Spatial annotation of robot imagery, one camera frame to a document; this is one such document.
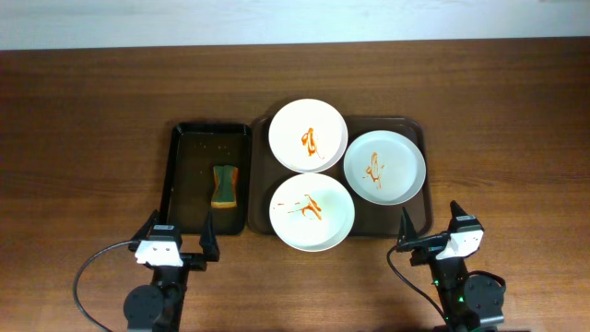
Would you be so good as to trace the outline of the small black tray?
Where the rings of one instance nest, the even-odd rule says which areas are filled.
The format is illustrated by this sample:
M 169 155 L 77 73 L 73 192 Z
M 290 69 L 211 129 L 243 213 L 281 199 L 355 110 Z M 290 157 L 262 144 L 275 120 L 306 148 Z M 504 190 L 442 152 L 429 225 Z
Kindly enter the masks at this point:
M 252 129 L 246 124 L 180 123 L 171 143 L 159 207 L 159 221 L 183 234 L 199 234 L 213 214 L 216 235 L 238 235 L 246 223 L 251 170 Z M 213 208 L 214 168 L 237 168 L 237 206 Z

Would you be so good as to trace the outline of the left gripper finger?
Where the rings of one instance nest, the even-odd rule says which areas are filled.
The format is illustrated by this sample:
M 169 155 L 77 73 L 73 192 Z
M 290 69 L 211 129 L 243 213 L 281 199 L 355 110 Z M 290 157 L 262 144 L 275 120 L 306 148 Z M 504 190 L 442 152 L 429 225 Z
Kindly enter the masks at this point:
M 132 237 L 133 241 L 141 241 L 145 240 L 148 237 L 148 234 L 152 227 L 159 223 L 159 212 L 154 209 L 153 212 L 150 214 L 147 221 L 138 229 L 135 235 Z
M 201 233 L 199 245 L 202 248 L 202 255 L 207 262 L 218 262 L 220 251 L 213 227 L 213 213 L 207 212 L 204 229 Z

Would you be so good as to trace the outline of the pale blue plate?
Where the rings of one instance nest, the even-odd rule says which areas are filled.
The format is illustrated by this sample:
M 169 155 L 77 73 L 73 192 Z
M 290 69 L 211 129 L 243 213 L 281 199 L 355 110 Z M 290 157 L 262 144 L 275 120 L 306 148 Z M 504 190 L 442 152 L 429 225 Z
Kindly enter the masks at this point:
M 400 205 L 418 194 L 426 181 L 426 161 L 409 138 L 386 130 L 357 137 L 348 147 L 343 170 L 351 189 L 382 206 Z

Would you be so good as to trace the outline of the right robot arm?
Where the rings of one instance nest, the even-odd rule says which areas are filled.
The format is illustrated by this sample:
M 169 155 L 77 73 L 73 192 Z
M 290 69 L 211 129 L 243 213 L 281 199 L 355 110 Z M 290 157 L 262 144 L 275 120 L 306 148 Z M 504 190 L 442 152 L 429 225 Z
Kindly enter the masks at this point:
M 403 210 L 397 242 L 386 254 L 393 272 L 410 289 L 425 298 L 443 320 L 435 331 L 496 331 L 504 322 L 502 312 L 505 279 L 487 271 L 469 271 L 465 260 L 480 247 L 484 228 L 474 215 L 456 201 L 450 203 L 452 217 L 446 231 L 420 238 L 408 213 Z M 391 254 L 410 252 L 410 265 L 430 268 L 439 302 L 407 280 L 395 269 Z

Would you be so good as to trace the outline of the white plate top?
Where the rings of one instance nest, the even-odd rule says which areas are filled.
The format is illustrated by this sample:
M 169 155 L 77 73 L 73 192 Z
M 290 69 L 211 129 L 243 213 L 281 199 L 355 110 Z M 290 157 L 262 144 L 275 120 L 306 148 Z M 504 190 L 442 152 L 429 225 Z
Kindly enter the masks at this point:
M 278 162 L 289 170 L 323 172 L 343 157 L 348 127 L 341 113 L 329 103 L 299 99 L 274 115 L 268 143 Z

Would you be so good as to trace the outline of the white plate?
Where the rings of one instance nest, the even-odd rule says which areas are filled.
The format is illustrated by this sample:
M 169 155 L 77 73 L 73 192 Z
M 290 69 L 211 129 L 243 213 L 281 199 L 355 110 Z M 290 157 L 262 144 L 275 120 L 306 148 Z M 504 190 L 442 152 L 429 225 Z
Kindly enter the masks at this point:
M 323 172 L 343 157 L 348 127 L 341 113 L 329 103 L 299 99 L 274 115 L 268 143 L 278 162 L 289 170 Z
M 321 173 L 303 173 L 276 189 L 268 216 L 282 242 L 303 252 L 322 252 L 348 237 L 356 211 L 339 181 Z

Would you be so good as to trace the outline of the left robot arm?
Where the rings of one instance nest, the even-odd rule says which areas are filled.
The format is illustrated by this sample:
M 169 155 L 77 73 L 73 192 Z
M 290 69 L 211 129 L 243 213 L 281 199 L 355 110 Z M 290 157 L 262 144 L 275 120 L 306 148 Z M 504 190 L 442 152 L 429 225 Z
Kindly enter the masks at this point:
M 214 233 L 212 214 L 206 215 L 200 235 L 200 253 L 181 251 L 180 230 L 159 222 L 159 212 L 148 220 L 131 238 L 129 250 L 136 262 L 153 272 L 147 285 L 133 289 L 124 301 L 124 317 L 129 331 L 177 331 L 180 329 L 183 302 L 191 272 L 204 272 L 209 262 L 220 258 Z

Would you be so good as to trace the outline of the white plate bottom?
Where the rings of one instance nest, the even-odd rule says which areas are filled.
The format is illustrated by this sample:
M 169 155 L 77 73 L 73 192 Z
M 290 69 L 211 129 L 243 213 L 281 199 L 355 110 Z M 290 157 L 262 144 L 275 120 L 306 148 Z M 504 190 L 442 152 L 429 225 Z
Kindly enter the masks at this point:
M 282 242 L 303 252 L 322 252 L 348 237 L 356 211 L 339 181 L 321 173 L 303 173 L 276 189 L 268 216 Z

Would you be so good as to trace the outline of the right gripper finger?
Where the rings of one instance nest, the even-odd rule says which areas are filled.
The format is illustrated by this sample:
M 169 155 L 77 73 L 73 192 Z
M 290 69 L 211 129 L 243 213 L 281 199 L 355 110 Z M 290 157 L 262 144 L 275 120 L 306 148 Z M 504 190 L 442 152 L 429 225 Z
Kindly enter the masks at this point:
M 399 232 L 397 241 L 399 243 L 406 243 L 414 241 L 418 238 L 414 225 L 405 207 L 402 208 L 401 220 L 399 223 Z
M 454 219 L 454 220 L 469 219 L 469 215 L 460 207 L 460 205 L 455 200 L 453 200 L 450 203 L 450 209 L 451 209 L 452 219 Z

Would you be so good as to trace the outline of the large brown serving tray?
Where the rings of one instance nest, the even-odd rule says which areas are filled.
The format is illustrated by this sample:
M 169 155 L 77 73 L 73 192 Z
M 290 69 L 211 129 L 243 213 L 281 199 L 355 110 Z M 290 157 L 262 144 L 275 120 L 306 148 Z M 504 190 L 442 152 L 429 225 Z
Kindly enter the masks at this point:
M 422 128 L 410 118 L 346 116 L 344 120 L 350 140 L 373 130 L 388 130 L 411 140 L 421 153 L 426 152 Z M 270 123 L 269 117 L 258 118 L 252 123 L 253 147 L 247 223 L 252 231 L 273 236 L 275 232 L 269 218 L 272 195 L 284 181 L 296 173 L 284 167 L 271 152 L 268 144 Z M 408 212 L 419 236 L 431 230 L 433 212 L 429 183 L 425 183 L 416 196 L 401 205 L 376 205 L 356 193 L 352 193 L 351 197 L 355 206 L 355 220 L 350 232 L 352 236 L 395 238 L 403 209 Z

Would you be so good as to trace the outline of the green and orange sponge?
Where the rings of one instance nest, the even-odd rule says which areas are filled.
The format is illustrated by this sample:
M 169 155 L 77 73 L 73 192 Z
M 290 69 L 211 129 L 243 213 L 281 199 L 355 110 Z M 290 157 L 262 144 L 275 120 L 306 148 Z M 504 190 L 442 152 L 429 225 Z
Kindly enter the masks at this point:
M 213 167 L 214 192 L 211 198 L 212 208 L 236 208 L 239 170 L 231 165 Z

